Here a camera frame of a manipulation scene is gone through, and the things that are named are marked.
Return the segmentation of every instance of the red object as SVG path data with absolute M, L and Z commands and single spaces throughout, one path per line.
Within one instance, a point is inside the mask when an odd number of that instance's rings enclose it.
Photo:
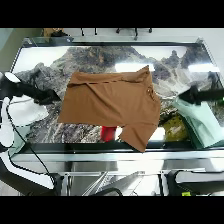
M 100 138 L 104 142 L 115 140 L 115 132 L 117 127 L 105 127 L 102 126 Z

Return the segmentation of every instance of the brown t-shirt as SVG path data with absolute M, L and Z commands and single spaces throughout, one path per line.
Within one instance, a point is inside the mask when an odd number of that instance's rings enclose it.
M 120 138 L 144 152 L 156 130 L 160 100 L 149 67 L 137 72 L 75 72 L 68 84 L 58 122 L 120 126 Z

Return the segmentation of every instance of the white floor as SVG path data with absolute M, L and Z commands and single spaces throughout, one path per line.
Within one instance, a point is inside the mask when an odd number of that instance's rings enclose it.
M 101 36 L 133 36 L 133 28 L 122 29 L 119 34 L 117 28 L 97 28 Z M 94 28 L 83 28 L 85 35 L 94 35 Z M 64 32 L 71 36 L 81 36 L 80 28 L 65 28 Z M 139 36 L 197 36 L 206 41 L 211 54 L 224 76 L 224 28 L 153 28 L 149 33 L 147 28 L 138 29 Z

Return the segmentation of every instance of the shirt sleeve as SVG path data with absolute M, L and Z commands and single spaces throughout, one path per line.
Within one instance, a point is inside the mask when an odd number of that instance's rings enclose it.
M 148 140 L 156 128 L 153 124 L 126 125 L 119 137 L 140 152 L 145 152 Z

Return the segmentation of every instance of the robotic arm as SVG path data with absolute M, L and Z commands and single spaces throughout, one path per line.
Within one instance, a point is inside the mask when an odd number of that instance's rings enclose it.
M 62 186 L 61 176 L 39 174 L 24 169 L 13 164 L 9 157 L 8 151 L 14 142 L 16 127 L 12 123 L 13 118 L 8 109 L 13 97 L 20 98 L 24 95 L 34 99 L 31 102 L 33 104 L 47 105 L 53 101 L 60 101 L 53 90 L 43 91 L 23 83 L 12 73 L 0 73 L 0 180 L 24 195 L 59 195 Z

